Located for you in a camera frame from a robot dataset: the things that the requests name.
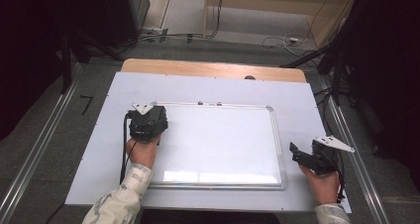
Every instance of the hand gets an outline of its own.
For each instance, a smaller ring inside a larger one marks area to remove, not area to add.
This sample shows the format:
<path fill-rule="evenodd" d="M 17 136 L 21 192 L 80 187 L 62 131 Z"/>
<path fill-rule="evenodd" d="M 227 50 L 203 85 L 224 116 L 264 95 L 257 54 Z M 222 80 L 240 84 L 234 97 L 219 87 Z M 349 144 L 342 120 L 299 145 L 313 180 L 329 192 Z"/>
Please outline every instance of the hand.
<path fill-rule="evenodd" d="M 318 205 L 337 203 L 340 180 L 336 172 L 316 175 L 310 168 L 301 165 L 299 167 L 308 177 L 309 186 Z"/>
<path fill-rule="evenodd" d="M 152 169 L 157 157 L 157 145 L 160 140 L 160 136 L 161 134 L 153 138 L 148 143 L 136 142 L 136 140 L 131 138 L 127 142 L 126 148 L 126 152 L 130 156 L 131 163 L 137 163 Z"/>

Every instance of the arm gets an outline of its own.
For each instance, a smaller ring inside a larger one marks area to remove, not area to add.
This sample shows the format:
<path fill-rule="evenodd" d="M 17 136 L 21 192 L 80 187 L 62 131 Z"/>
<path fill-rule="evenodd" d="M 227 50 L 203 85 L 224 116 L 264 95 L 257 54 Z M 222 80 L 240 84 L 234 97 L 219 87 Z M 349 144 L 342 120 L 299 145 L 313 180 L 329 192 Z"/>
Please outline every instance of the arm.
<path fill-rule="evenodd" d="M 156 146 L 160 136 L 148 144 L 130 139 L 132 167 L 120 187 L 101 197 L 85 216 L 83 223 L 134 223 L 140 211 L 140 203 L 152 180 L 152 166 L 156 158 Z"/>
<path fill-rule="evenodd" d="M 350 219 L 343 206 L 337 203 L 337 192 L 340 187 L 338 175 L 335 172 L 330 172 L 318 176 L 309 168 L 299 167 L 308 177 L 309 186 L 319 205 L 315 207 L 318 222 L 320 224 L 350 223 Z"/>

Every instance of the metal rail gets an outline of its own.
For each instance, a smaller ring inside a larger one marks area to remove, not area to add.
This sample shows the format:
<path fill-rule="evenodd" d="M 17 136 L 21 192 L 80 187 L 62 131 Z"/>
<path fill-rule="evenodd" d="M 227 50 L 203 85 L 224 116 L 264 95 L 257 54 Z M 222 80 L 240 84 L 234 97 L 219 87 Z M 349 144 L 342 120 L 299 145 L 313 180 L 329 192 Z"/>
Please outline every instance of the metal rail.
<path fill-rule="evenodd" d="M 49 145 L 53 132 L 59 120 L 61 119 L 61 116 L 64 113 L 68 102 L 71 99 L 71 96 L 79 81 L 79 77 L 82 71 L 82 65 L 80 63 L 77 63 L 74 68 L 73 83 L 71 83 L 66 93 L 62 94 L 59 97 L 58 102 L 56 103 L 46 125 L 44 126 L 37 140 L 35 141 L 33 148 L 28 154 L 18 174 L 10 184 L 9 189 L 6 191 L 6 195 L 4 196 L 0 206 L 0 223 L 6 224 L 10 221 L 10 218 L 12 217 L 13 212 L 15 211 L 15 208 L 19 203 L 19 200 L 24 194 L 25 189 L 31 180 L 31 177 L 38 166 L 38 163 L 40 162 L 44 152 L 46 151 Z"/>
<path fill-rule="evenodd" d="M 329 81 L 327 79 L 321 77 L 321 80 L 323 81 L 323 88 L 330 87 Z M 370 178 L 370 175 L 368 174 L 368 169 L 366 168 L 365 163 L 360 153 L 358 152 L 358 146 L 353 139 L 349 126 L 347 125 L 346 119 L 342 112 L 342 108 L 337 107 L 334 103 L 334 100 L 332 99 L 329 100 L 329 103 L 329 107 L 339 128 L 343 142 L 350 147 L 355 148 L 356 150 L 354 153 L 349 153 L 349 157 L 355 170 L 356 176 L 358 177 L 362 191 L 364 192 L 364 196 L 367 200 L 367 205 L 370 209 L 370 213 L 374 222 L 377 224 L 390 223 L 376 188 Z"/>

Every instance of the gray floor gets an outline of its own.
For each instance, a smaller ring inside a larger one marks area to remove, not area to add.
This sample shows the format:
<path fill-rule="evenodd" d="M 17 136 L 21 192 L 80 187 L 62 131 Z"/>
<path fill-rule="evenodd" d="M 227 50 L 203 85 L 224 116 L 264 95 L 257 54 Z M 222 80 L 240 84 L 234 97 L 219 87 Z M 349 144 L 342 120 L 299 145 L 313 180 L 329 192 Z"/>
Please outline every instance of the gray floor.
<path fill-rule="evenodd" d="M 170 23 L 171 15 L 173 16 L 173 14 L 168 14 L 166 21 L 169 32 L 176 28 L 174 24 Z M 301 32 L 305 32 L 305 27 L 308 29 L 307 25 L 299 27 L 303 29 Z M 290 33 L 287 27 L 280 28 L 284 30 L 270 35 L 284 36 Z M 245 31 L 255 32 L 252 28 L 245 29 Z M 226 40 L 217 38 L 212 41 L 193 40 L 190 44 L 181 39 L 139 42 L 124 52 L 123 56 L 234 62 L 260 66 L 278 66 L 297 59 L 297 56 L 292 55 L 283 47 L 267 49 L 262 47 L 262 42 L 239 41 L 238 34 L 226 33 L 222 38 Z M 308 50 L 308 48 L 296 48 L 295 50 L 302 54 L 303 50 Z M 309 65 L 303 64 L 299 68 L 305 71 L 306 78 L 313 90 L 319 91 L 322 89 L 320 76 L 315 72 L 312 64 L 312 62 Z M 121 65 L 121 61 L 111 60 L 107 56 L 96 56 L 90 64 L 83 66 L 83 72 L 72 98 L 52 134 L 49 146 L 20 199 L 10 223 L 45 223 L 65 201 L 73 175 L 90 138 L 107 91 L 115 72 L 121 69 Z M 59 78 L 28 111 L 14 132 L 0 142 L 1 196 L 8 190 L 10 182 L 20 170 L 26 155 L 36 142 L 59 99 L 60 90 L 61 79 Z M 81 95 L 93 97 L 92 103 L 84 115 L 82 112 L 87 101 L 81 98 Z M 316 99 L 319 101 L 322 96 L 316 97 Z M 341 101 L 346 120 L 382 199 L 390 222 L 420 223 L 419 191 L 412 183 L 408 170 L 395 160 L 386 160 L 372 155 L 371 149 L 374 142 L 363 118 L 358 110 L 350 107 L 345 96 L 341 97 Z M 333 127 L 333 133 L 339 137 L 331 113 L 327 111 L 326 115 L 329 124 Z M 345 156 L 345 161 L 347 182 L 349 183 L 347 193 L 353 209 L 353 214 L 350 214 L 352 222 L 374 223 L 357 176 L 353 172 L 352 164 L 347 156 Z M 53 218 L 52 223 L 80 223 L 88 209 L 89 207 L 84 206 L 63 206 Z M 276 215 L 283 224 L 316 223 L 313 213 L 277 213 Z"/>

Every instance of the cuff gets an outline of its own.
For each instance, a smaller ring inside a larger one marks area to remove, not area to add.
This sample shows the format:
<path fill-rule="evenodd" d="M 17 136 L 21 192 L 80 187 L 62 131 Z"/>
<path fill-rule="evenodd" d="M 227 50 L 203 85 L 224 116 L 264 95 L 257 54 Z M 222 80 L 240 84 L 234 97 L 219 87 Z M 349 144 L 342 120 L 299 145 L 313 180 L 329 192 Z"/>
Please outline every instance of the cuff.
<path fill-rule="evenodd" d="M 339 203 L 317 206 L 315 212 L 319 223 L 350 223 L 349 216 Z"/>
<path fill-rule="evenodd" d="M 143 194 L 146 192 L 146 189 L 148 189 L 153 176 L 154 173 L 151 169 L 140 164 L 132 164 L 132 167 L 121 183 L 121 187 L 130 188 L 139 196 L 143 196 Z"/>

